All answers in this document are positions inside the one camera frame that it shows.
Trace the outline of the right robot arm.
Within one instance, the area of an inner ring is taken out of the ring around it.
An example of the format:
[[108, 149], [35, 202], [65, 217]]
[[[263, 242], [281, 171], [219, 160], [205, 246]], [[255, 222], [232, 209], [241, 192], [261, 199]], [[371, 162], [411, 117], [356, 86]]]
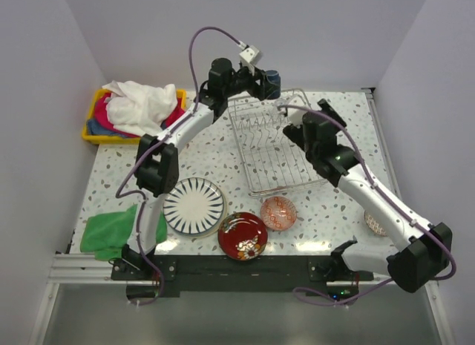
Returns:
[[348, 280], [356, 272], [386, 275], [406, 292], [456, 274], [453, 232], [434, 224], [402, 202], [369, 169], [346, 122], [327, 100], [319, 109], [283, 104], [289, 121], [284, 135], [304, 153], [316, 173], [356, 201], [384, 229], [394, 250], [347, 241], [332, 252], [332, 275]]

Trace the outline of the wire dish rack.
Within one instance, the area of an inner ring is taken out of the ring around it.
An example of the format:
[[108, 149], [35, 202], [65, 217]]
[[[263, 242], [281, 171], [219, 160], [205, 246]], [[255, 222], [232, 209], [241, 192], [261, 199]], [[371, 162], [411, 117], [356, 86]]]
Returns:
[[[287, 104], [310, 106], [299, 88], [283, 90], [281, 96], [288, 99]], [[284, 136], [283, 129], [289, 122], [278, 113], [273, 101], [260, 101], [246, 94], [228, 100], [227, 113], [253, 197], [326, 182], [313, 170], [305, 153]]]

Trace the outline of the dark blue mug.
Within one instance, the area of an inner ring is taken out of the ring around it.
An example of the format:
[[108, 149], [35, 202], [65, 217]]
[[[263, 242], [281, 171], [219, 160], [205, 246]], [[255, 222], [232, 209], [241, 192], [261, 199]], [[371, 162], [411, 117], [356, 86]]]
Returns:
[[266, 98], [277, 99], [281, 96], [281, 77], [277, 70], [266, 71]]

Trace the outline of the small clear glass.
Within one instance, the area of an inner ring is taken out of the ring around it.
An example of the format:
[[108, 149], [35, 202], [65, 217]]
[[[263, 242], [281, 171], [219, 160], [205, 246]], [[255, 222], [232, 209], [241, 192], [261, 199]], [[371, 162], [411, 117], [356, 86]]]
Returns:
[[273, 106], [277, 109], [279, 114], [286, 114], [286, 105], [288, 99], [285, 96], [281, 96], [273, 101]]

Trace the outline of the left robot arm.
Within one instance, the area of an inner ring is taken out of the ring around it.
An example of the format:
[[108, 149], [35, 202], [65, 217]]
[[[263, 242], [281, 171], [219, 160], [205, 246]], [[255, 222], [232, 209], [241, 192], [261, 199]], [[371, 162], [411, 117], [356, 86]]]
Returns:
[[136, 162], [128, 178], [136, 178], [135, 194], [142, 198], [137, 206], [134, 226], [122, 247], [120, 260], [138, 280], [149, 278], [158, 265], [152, 260], [156, 231], [166, 195], [179, 179], [179, 154], [202, 130], [219, 120], [228, 100], [247, 93], [260, 101], [281, 95], [281, 78], [276, 70], [261, 70], [242, 61], [234, 69], [230, 60], [215, 59], [207, 80], [195, 86], [194, 105], [164, 132], [140, 138]]

